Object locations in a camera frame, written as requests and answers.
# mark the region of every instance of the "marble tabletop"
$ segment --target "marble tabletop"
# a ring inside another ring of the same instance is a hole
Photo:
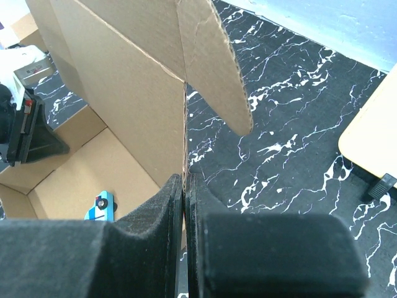
[[[202,173],[211,191],[241,213],[341,218],[371,277],[367,297],[395,297],[396,201],[386,195],[361,203],[369,180],[337,146],[385,75],[248,12],[214,3],[241,66],[254,130],[235,135],[189,88],[190,171]],[[86,104],[58,74],[39,82],[35,92],[46,102],[52,127]],[[179,297],[188,297],[185,259]]]

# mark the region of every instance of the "blue toy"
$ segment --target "blue toy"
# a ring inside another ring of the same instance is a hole
[[[94,205],[88,210],[85,220],[107,220],[114,221],[114,212],[117,204],[114,202],[113,194],[102,191],[96,198]]]

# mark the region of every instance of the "wooden board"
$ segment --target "wooden board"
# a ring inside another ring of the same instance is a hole
[[[386,173],[397,178],[396,90],[397,65],[339,139],[347,159],[379,178]]]

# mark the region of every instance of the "cardboard box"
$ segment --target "cardboard box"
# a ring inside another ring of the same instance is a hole
[[[30,13],[24,15],[9,28],[5,28],[2,31],[7,31],[5,34],[0,34],[0,44],[3,45],[3,47],[21,43],[23,45],[35,45],[41,49],[41,51],[47,51],[43,38]]]
[[[252,117],[210,0],[28,0],[60,75],[88,103],[57,133],[71,147],[0,173],[8,217],[82,219],[102,190],[115,218],[187,174],[185,85],[240,135]]]

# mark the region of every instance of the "box lid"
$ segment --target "box lid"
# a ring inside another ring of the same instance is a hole
[[[233,131],[251,131],[241,73],[211,0],[27,4],[64,82],[158,185],[184,164],[186,83]]]

